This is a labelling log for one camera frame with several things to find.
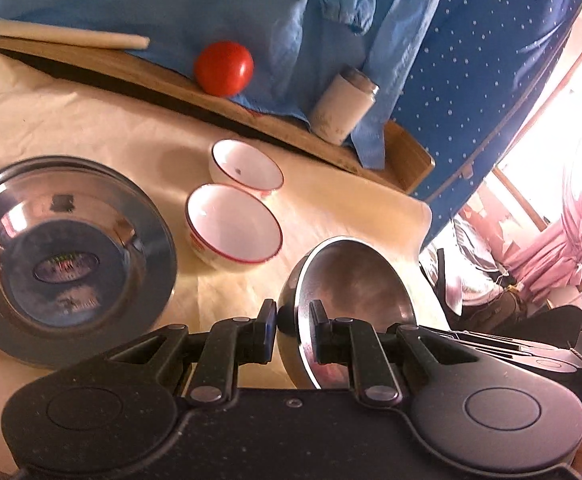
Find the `white bowl red rim back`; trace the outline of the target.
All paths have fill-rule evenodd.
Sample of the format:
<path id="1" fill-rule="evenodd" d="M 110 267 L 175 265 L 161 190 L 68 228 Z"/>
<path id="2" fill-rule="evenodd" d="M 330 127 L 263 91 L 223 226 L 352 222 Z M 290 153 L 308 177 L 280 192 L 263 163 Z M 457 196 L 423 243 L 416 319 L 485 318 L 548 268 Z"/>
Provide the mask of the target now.
<path id="1" fill-rule="evenodd" d="M 215 142 L 208 154 L 210 180 L 248 192 L 259 200 L 273 196 L 284 185 L 278 164 L 253 145 L 236 139 Z"/>

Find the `white rolling pin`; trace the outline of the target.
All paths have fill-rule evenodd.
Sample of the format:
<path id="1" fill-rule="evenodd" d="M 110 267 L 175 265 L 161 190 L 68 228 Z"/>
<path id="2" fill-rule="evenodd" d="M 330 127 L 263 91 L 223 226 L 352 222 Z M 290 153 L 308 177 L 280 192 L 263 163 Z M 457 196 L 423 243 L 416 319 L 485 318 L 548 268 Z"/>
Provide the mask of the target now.
<path id="1" fill-rule="evenodd" d="M 150 38 L 121 32 L 52 26 L 0 18 L 0 37 L 108 50 L 146 50 Z"/>

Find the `deep steel bowl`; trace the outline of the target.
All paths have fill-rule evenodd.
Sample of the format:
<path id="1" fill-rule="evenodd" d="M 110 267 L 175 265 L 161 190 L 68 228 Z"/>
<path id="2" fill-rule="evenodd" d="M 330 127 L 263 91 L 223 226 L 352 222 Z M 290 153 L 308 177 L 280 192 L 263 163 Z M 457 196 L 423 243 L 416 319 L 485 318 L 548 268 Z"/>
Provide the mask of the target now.
<path id="1" fill-rule="evenodd" d="M 417 323 L 405 284 L 384 255 L 353 237 L 324 240 L 294 266 L 278 301 L 278 348 L 300 389 L 348 386 L 344 366 L 321 365 L 314 356 L 308 328 L 312 300 L 322 302 L 329 318 L 359 318 L 379 333 L 395 323 Z"/>

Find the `wooden shelf board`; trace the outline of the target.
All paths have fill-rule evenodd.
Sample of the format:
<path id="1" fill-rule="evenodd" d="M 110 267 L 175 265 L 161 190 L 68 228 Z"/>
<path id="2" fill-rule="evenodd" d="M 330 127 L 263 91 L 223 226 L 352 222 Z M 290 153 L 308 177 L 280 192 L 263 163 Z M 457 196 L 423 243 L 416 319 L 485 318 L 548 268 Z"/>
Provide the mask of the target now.
<path id="1" fill-rule="evenodd" d="M 404 193 L 413 192 L 435 166 L 433 157 L 396 122 L 384 127 L 384 168 L 366 169 L 351 148 L 319 139 L 297 119 L 256 113 L 227 99 L 209 96 L 185 76 L 123 51 L 11 38 L 0 38 L 0 51 L 70 65 L 132 84 L 204 110 L 211 122 L 221 118 L 227 129 L 274 139 L 350 174 Z"/>

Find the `white bowl red rim front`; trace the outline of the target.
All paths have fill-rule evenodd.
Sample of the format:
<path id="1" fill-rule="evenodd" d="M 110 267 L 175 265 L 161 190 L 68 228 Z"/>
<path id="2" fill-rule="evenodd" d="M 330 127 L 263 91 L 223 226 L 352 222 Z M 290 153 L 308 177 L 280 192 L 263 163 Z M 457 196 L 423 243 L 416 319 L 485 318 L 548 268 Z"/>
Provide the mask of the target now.
<path id="1" fill-rule="evenodd" d="M 281 252 L 283 231 L 256 197 L 228 184 L 206 183 L 184 205 L 187 240 L 195 255 L 216 270 L 255 269 Z"/>

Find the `steel plate front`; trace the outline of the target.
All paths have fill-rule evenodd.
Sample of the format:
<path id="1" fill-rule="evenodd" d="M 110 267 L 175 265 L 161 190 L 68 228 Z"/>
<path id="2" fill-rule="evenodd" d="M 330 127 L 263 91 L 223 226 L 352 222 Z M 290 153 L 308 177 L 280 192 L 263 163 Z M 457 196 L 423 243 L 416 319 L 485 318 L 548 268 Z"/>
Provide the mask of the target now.
<path id="1" fill-rule="evenodd" d="M 172 296 L 172 233 L 138 185 L 98 162 L 0 169 L 0 351 L 60 368 L 146 333 Z"/>

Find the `blue dotted curtain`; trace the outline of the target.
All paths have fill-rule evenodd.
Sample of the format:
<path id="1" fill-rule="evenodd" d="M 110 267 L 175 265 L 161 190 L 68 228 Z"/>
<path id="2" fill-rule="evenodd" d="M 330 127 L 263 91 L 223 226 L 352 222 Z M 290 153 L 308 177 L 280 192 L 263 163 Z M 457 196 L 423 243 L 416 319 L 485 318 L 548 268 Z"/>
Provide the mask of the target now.
<path id="1" fill-rule="evenodd" d="M 500 159 L 556 67 L 582 0 L 440 0 L 392 117 L 434 159 L 412 195 L 430 242 Z"/>

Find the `blue hanging coat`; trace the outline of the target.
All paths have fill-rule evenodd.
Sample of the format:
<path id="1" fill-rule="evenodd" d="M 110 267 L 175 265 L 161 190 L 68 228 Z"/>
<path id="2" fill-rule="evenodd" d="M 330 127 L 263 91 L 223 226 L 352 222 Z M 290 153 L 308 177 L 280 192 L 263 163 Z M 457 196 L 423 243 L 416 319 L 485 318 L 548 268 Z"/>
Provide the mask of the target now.
<path id="1" fill-rule="evenodd" d="M 0 0 L 0 18 L 126 32 L 144 57 L 191 75 L 200 52 L 229 40 L 250 50 L 252 82 L 236 97 L 265 114 L 306 119 L 334 76 L 353 66 L 379 88 L 350 140 L 370 169 L 384 165 L 390 118 L 440 0 Z"/>

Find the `red tomato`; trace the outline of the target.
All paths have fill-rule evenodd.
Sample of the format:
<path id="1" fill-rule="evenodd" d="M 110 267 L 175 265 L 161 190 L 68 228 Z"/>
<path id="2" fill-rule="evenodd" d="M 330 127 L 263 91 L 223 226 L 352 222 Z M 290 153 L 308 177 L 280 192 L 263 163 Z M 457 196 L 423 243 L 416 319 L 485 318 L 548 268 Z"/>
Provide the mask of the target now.
<path id="1" fill-rule="evenodd" d="M 251 82 L 254 61 L 251 52 L 233 41 L 207 46 L 196 58 L 193 76 L 203 91 L 228 98 L 242 92 Z"/>

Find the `white bowl red rim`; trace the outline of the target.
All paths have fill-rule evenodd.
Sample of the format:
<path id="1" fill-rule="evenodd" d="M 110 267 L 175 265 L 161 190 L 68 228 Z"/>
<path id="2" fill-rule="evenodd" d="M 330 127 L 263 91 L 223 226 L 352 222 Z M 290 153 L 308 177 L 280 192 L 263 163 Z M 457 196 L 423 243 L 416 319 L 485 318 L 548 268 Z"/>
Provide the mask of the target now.
<path id="1" fill-rule="evenodd" d="M 278 164 L 253 145 L 236 139 L 215 142 L 208 154 L 210 180 L 248 192 L 259 200 L 273 196 L 284 185 Z"/>
<path id="2" fill-rule="evenodd" d="M 195 255 L 216 270 L 255 269 L 281 252 L 283 231 L 256 197 L 228 184 L 206 183 L 184 205 L 187 240 Z"/>

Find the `pink curtain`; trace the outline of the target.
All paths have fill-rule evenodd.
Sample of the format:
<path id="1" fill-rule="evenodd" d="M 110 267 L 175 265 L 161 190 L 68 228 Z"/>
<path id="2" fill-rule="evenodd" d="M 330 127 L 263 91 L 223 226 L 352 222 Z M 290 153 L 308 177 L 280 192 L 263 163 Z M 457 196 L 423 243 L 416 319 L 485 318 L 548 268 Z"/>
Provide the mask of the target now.
<path id="1" fill-rule="evenodd" d="M 520 297 L 542 304 L 553 289 L 582 281 L 582 172 L 562 183 L 561 212 L 504 265 L 515 278 Z"/>

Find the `white thermos cup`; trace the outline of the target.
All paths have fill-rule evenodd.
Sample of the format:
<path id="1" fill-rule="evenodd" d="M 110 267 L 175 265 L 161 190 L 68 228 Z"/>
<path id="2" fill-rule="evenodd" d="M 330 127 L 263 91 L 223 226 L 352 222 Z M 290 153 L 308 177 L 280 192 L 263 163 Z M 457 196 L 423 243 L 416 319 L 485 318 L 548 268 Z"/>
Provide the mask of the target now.
<path id="1" fill-rule="evenodd" d="M 343 68 L 309 114 L 312 133 L 332 145 L 342 145 L 376 102 L 379 86 L 356 68 Z"/>

